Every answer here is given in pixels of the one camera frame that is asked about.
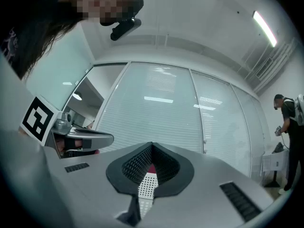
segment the red object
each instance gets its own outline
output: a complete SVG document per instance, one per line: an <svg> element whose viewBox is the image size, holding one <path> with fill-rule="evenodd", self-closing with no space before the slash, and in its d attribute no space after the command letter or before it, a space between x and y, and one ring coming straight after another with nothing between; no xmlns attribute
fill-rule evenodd
<svg viewBox="0 0 304 228"><path fill-rule="evenodd" d="M149 167L148 172L156 174L156 169L155 169L155 166L153 164L151 164L151 166Z"/></svg>

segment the cable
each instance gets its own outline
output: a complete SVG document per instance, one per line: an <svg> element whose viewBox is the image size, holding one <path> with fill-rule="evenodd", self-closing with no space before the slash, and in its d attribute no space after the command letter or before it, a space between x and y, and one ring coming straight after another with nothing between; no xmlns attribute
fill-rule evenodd
<svg viewBox="0 0 304 228"><path fill-rule="evenodd" d="M283 144L284 144L284 146L287 148L287 149L289 149L286 145L285 145L285 143L284 143L284 138L283 138L283 136L281 135L281 137L282 137L282 140L283 140Z"/></svg>

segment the black and white fiducial marker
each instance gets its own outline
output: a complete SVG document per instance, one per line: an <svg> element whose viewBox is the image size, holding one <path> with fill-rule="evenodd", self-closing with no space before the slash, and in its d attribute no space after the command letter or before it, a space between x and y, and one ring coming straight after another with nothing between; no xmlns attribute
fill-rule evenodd
<svg viewBox="0 0 304 228"><path fill-rule="evenodd" d="M59 112L43 97L36 96L26 111L20 126L29 136L44 145Z"/></svg>

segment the black vent grille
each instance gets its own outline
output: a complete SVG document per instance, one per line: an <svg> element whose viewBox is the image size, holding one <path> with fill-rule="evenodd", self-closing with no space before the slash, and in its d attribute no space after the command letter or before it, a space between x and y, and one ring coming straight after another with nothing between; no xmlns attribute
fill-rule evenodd
<svg viewBox="0 0 304 228"><path fill-rule="evenodd" d="M258 72L256 73L256 76L257 76L258 78L261 78L261 77L264 75L264 73L268 70L269 66L270 66L272 63L273 63L273 60L272 60L272 58L269 57L269 58L266 60L266 62L261 66L261 68L258 70Z"/></svg>
<svg viewBox="0 0 304 228"><path fill-rule="evenodd" d="M158 185L175 177L180 170L176 159L151 145L125 162L122 171L128 179L139 186L151 164L155 166Z"/></svg>
<svg viewBox="0 0 304 228"><path fill-rule="evenodd" d="M77 165L66 166L65 169L69 173L69 172L77 171L77 170L80 170L80 169L83 169L86 167L89 167L88 163L81 163L81 164L77 164Z"/></svg>
<svg viewBox="0 0 304 228"><path fill-rule="evenodd" d="M222 184L220 185L220 188L240 213L245 222L250 221L261 213L261 210L233 182Z"/></svg>

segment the window blinds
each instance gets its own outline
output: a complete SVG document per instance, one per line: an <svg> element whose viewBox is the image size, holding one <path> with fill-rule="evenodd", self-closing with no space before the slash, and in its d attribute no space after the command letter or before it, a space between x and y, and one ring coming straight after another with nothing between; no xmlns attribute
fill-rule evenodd
<svg viewBox="0 0 304 228"><path fill-rule="evenodd" d="M270 133L269 133L267 120L266 120L261 103L258 100L256 100L255 98L253 98L253 97L251 97L251 98L256 107L256 111L257 111L257 114L259 116L259 119L260 119L260 122L262 125L263 136L264 136L264 147L265 147L265 149L267 149L267 146L270 144Z"/></svg>
<svg viewBox="0 0 304 228"><path fill-rule="evenodd" d="M197 104L188 69L131 63L97 125L96 130L114 136L100 152L152 141L201 153Z"/></svg>
<svg viewBox="0 0 304 228"><path fill-rule="evenodd" d="M243 90L234 87L237 97L242 105L243 112L246 117L247 126L250 136L251 145L251 174L250 178L260 183L262 177L260 176L262 155L264 154L264 139L261 122L257 110L253 104L251 96Z"/></svg>
<svg viewBox="0 0 304 228"><path fill-rule="evenodd" d="M203 123L204 152L249 176L250 144L240 103L229 84L193 71Z"/></svg>

